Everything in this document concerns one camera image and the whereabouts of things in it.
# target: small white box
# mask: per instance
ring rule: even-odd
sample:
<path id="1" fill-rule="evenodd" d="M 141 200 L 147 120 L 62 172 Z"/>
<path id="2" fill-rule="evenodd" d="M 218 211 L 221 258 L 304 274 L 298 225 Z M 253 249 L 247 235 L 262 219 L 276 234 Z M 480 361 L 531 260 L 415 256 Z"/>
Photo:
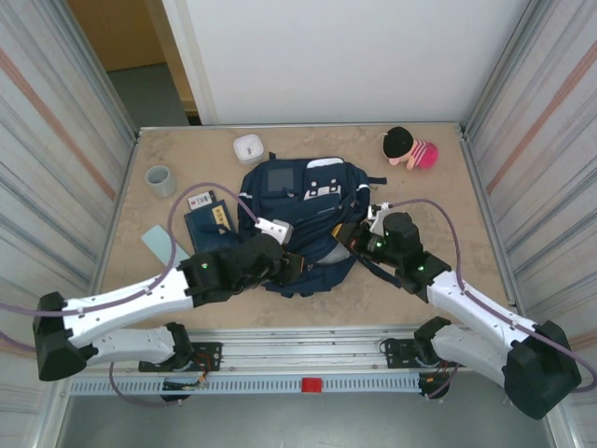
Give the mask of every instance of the small white box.
<path id="1" fill-rule="evenodd" d="M 254 133 L 237 138 L 234 140 L 233 146 L 236 157 L 243 165 L 258 163 L 263 159 L 263 143 Z"/>

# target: red clip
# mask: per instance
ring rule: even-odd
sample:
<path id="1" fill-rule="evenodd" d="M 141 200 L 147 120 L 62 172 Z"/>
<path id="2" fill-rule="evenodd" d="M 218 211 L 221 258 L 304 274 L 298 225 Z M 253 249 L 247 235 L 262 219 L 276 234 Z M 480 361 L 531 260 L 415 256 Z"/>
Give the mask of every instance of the red clip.
<path id="1" fill-rule="evenodd" d="M 323 388 L 324 382 L 321 378 L 303 378 L 300 385 L 303 394 L 321 394 Z"/>

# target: white wall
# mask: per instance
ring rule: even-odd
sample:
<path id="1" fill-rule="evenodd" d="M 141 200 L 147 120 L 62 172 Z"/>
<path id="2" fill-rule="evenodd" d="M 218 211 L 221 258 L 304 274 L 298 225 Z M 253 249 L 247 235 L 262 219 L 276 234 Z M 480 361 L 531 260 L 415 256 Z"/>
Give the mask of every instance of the white wall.
<path id="1" fill-rule="evenodd" d="M 163 0 L 204 124 L 463 120 L 528 0 Z"/>

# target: backpack strap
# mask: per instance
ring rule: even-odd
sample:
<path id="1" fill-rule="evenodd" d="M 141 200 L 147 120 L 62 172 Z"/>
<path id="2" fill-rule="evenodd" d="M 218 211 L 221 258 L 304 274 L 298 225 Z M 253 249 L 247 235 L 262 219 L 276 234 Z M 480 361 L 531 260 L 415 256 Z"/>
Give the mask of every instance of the backpack strap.
<path id="1" fill-rule="evenodd" d="M 400 281 L 395 278 L 393 275 L 388 273 L 387 271 L 380 268 L 377 264 L 372 263 L 371 261 L 364 259 L 363 257 L 356 256 L 363 266 L 365 266 L 369 271 L 381 280 L 385 280 L 388 283 L 391 283 L 395 287 L 400 287 Z"/>
<path id="2" fill-rule="evenodd" d="M 387 177 L 369 177 L 369 184 L 373 185 L 387 185 L 388 178 Z"/>

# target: table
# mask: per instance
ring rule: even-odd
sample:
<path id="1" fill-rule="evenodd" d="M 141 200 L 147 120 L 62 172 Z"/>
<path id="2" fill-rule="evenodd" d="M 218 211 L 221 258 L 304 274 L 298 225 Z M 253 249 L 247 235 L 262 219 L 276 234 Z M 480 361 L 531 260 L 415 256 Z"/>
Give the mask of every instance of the table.
<path id="1" fill-rule="evenodd" d="M 176 195 L 167 199 L 154 196 L 145 183 L 147 169 L 157 164 L 169 166 L 176 177 L 178 192 L 201 181 L 219 182 L 239 191 L 243 176 L 252 166 L 238 163 L 232 142 L 241 135 L 255 133 L 266 150 L 275 152 L 278 158 L 337 156 L 364 169 L 370 176 L 386 176 L 388 185 L 372 186 L 373 202 L 428 198 L 440 203 L 459 232 L 465 279 L 506 305 L 455 125 L 405 127 L 415 138 L 433 142 L 439 148 L 439 160 L 431 170 L 415 168 L 409 172 L 403 164 L 391 166 L 387 162 L 382 155 L 382 136 L 392 128 L 390 125 L 142 130 L 105 269 L 103 291 L 145 280 L 163 269 L 141 241 L 141 235 L 156 224 L 165 229 L 168 210 Z M 217 191 L 216 195 L 226 200 L 230 214 L 236 219 L 236 203 L 223 192 Z M 454 245 L 441 214 L 426 204 L 404 208 L 419 227 L 425 249 L 454 267 Z M 174 234 L 177 242 L 192 254 L 183 219 L 187 212 L 184 201 L 175 214 Z M 383 282 L 356 263 L 346 280 L 331 292 L 286 299 L 257 288 L 225 303 L 155 316 L 140 327 L 155 327 L 171 321 L 182 323 L 187 329 L 422 324 L 436 315 L 445 314 Z"/>

